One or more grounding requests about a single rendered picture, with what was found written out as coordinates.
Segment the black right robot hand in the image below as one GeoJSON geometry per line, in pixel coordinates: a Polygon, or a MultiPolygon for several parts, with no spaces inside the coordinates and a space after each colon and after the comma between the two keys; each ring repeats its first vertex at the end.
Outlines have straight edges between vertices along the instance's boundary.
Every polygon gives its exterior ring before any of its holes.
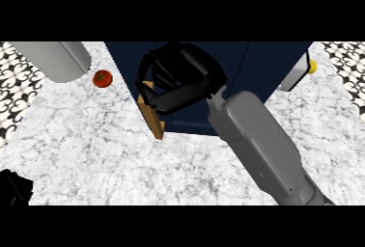
{"type": "Polygon", "coordinates": [[[217,60],[189,42],[170,41],[142,56],[136,86],[143,102],[164,116],[211,98],[226,80],[217,60]]]}

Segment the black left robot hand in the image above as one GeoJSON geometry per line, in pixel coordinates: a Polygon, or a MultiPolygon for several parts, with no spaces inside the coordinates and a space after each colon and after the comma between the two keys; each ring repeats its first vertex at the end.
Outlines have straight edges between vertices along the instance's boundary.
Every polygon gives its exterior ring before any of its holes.
{"type": "Polygon", "coordinates": [[[26,206],[32,196],[32,180],[4,169],[0,172],[0,206],[26,206]]]}

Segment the wooden cabinet door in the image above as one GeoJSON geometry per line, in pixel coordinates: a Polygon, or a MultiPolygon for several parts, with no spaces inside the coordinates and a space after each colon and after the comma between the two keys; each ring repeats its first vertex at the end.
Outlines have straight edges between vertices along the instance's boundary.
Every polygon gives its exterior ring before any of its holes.
{"type": "Polygon", "coordinates": [[[142,96],[139,96],[137,106],[154,137],[162,139],[165,123],[159,120],[155,110],[145,104],[142,96]]]}

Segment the dark navy cabinet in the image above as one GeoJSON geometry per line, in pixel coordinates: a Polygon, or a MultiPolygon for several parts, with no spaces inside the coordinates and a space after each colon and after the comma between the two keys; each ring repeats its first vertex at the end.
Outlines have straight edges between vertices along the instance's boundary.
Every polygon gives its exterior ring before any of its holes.
{"type": "MultiPolygon", "coordinates": [[[[310,41],[190,41],[217,60],[227,78],[223,98],[242,90],[266,102],[289,70],[303,56],[309,57],[310,41]]],[[[108,41],[105,43],[115,66],[133,95],[139,99],[136,77],[142,56],[165,44],[164,41],[108,41]]],[[[158,116],[165,131],[216,136],[208,123],[207,99],[168,116],[158,116]]]]}

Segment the red tomato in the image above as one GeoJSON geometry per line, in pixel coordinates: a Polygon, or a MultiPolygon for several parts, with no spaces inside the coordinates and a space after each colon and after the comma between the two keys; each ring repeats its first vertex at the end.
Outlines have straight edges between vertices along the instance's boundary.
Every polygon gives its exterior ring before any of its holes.
{"type": "Polygon", "coordinates": [[[112,74],[108,70],[100,69],[94,73],[93,83],[99,88],[106,88],[112,83],[112,74]]]}

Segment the white and yellow bottle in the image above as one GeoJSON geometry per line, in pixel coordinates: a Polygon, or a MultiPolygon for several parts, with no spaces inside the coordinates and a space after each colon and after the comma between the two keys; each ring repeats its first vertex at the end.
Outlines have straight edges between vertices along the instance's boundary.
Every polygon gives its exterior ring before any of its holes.
{"type": "Polygon", "coordinates": [[[292,66],[279,86],[278,90],[289,92],[307,74],[316,72],[316,62],[309,58],[309,52],[304,53],[303,57],[292,66]]]}

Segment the grey cylindrical appliance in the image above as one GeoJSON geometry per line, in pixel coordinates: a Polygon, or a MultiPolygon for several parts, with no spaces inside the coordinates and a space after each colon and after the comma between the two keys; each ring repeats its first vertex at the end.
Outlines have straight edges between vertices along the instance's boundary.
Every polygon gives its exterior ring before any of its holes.
{"type": "Polygon", "coordinates": [[[88,73],[91,56],[80,41],[10,41],[49,79],[66,83],[88,73]]]}

